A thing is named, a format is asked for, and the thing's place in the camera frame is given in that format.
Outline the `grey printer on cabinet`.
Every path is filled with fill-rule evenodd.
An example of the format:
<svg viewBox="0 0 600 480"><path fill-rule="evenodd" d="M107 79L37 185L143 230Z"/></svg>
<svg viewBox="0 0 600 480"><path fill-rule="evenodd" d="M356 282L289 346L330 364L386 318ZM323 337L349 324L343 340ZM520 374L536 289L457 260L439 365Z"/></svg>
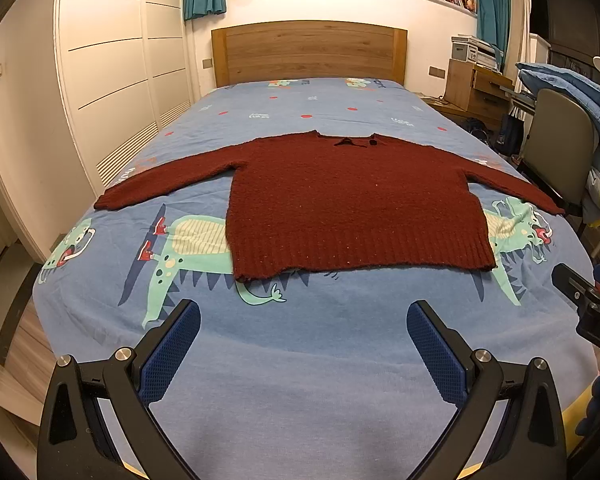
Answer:
<svg viewBox="0 0 600 480"><path fill-rule="evenodd" d="M501 54L488 42L471 35L457 35L451 38L453 60L474 63L494 72L501 71Z"/></svg>

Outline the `wooden bedside cabinet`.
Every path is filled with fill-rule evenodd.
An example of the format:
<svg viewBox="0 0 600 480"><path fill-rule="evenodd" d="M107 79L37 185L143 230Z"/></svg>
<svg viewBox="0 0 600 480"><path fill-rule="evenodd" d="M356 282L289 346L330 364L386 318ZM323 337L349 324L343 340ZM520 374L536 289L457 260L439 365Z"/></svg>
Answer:
<svg viewBox="0 0 600 480"><path fill-rule="evenodd" d="M493 70L450 58L443 96L422 100L457 125L475 119L498 132L510 110L508 92L514 88L513 81Z"/></svg>

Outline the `grey chair with black legs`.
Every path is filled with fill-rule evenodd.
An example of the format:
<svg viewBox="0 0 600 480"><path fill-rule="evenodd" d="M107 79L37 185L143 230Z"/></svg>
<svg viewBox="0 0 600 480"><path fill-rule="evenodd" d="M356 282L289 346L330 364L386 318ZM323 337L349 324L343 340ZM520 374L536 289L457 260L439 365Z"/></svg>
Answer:
<svg viewBox="0 0 600 480"><path fill-rule="evenodd" d="M563 93L542 89L536 96L518 171L565 214L582 217L586 179L597 144L597 131L585 109Z"/></svg>

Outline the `dark red knit sweater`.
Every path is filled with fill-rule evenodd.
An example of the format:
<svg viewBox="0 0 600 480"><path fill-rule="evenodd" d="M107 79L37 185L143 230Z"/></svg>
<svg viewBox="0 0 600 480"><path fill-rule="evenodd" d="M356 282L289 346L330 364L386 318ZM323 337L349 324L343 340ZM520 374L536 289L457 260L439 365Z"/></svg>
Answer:
<svg viewBox="0 0 600 480"><path fill-rule="evenodd" d="M453 153L372 134L316 131L269 136L190 155L134 174L99 197L119 210L230 172L225 235L236 280L289 269L495 264L488 225L471 183L549 214L539 188Z"/></svg>

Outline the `white built-in wardrobe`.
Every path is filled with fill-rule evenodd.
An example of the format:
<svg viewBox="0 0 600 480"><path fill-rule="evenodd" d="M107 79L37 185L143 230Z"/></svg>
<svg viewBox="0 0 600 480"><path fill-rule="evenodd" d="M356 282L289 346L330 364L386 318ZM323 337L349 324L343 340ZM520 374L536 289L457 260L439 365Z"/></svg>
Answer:
<svg viewBox="0 0 600 480"><path fill-rule="evenodd" d="M54 0L61 101L95 193L194 102L181 4Z"/></svg>

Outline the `teal right curtain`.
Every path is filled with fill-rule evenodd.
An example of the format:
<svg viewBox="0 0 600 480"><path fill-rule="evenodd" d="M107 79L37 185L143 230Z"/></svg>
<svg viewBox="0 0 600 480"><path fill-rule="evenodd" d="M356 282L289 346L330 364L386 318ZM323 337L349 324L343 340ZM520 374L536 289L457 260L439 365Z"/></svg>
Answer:
<svg viewBox="0 0 600 480"><path fill-rule="evenodd" d="M477 18L477 36L494 47L501 70L508 45L510 0L477 0Z"/></svg>

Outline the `black backpack on floor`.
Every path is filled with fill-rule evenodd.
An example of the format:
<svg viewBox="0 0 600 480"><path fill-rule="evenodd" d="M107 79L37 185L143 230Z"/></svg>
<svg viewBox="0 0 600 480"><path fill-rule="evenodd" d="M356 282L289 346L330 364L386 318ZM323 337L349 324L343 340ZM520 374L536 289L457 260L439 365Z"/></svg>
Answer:
<svg viewBox="0 0 600 480"><path fill-rule="evenodd" d="M496 133L489 129L484 122L477 118L466 118L462 128L470 133L474 138L486 144L491 150L497 151Z"/></svg>

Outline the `wooden headboard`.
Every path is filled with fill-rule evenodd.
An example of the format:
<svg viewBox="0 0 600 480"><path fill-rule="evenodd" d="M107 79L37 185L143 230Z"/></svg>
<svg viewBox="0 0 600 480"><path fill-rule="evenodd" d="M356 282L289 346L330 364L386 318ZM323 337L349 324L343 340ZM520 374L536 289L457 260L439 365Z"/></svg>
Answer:
<svg viewBox="0 0 600 480"><path fill-rule="evenodd" d="M211 44L219 87L338 77L405 84L405 29L343 21L275 21L213 29Z"/></svg>

